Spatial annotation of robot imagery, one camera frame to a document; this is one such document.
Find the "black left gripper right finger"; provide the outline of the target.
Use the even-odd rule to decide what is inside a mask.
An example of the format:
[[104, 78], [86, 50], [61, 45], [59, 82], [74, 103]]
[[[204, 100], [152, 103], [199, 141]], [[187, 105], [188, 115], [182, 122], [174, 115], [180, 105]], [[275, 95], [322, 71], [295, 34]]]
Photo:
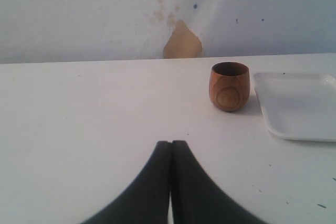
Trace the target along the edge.
[[172, 142], [172, 211], [174, 223], [264, 223], [213, 182], [186, 141]]

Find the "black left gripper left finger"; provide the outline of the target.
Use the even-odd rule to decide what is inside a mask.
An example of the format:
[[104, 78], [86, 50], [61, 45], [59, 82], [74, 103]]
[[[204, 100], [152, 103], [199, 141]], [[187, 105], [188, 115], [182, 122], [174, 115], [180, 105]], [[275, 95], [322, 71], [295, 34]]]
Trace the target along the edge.
[[157, 142], [133, 182], [84, 223], [168, 223], [172, 144]]

